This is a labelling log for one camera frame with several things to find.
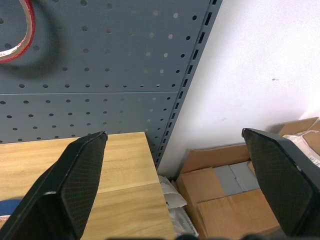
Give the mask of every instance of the wooden surface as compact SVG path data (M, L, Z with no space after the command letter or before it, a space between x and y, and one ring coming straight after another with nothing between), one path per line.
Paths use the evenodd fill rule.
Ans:
M75 138L0 144L0 201L23 197ZM173 226L143 132L109 135L83 240L157 237Z

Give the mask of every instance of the white wall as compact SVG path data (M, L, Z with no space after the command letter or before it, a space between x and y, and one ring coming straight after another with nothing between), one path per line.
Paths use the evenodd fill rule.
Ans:
M320 1L223 0L158 173L242 128L320 115Z

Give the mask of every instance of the cardboard box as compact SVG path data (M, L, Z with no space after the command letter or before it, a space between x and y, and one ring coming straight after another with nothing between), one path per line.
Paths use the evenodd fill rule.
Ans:
M294 135L307 130L320 131L320 122L317 120L314 117L287 123L279 135ZM319 154L320 132L310 132L303 137ZM187 201L186 211L200 237L237 239L245 234L270 233L279 228L279 223L260 189L226 196L212 169L248 160L250 156L245 144L190 150L176 183ZM255 173L252 163L248 167Z

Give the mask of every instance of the blue object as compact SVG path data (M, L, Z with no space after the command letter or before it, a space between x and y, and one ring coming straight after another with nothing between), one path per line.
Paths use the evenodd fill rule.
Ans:
M20 202L21 199L10 199L0 201L0 217L4 215L11 215Z

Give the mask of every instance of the pegboard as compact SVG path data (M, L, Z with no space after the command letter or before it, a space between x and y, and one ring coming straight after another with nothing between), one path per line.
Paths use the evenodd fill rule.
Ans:
M190 62L199 62L201 56L202 50L195 53L195 47L199 38L205 45L221 3L34 0L32 4L36 31L30 49L0 65L0 141L70 138L101 130L145 131L158 165L173 114L178 114L185 97L182 88L189 86L196 70ZM216 12L208 16L213 6ZM204 27L208 32L201 37ZM25 31L19 1L0 1L0 51L15 46ZM185 74L190 76L187 84Z

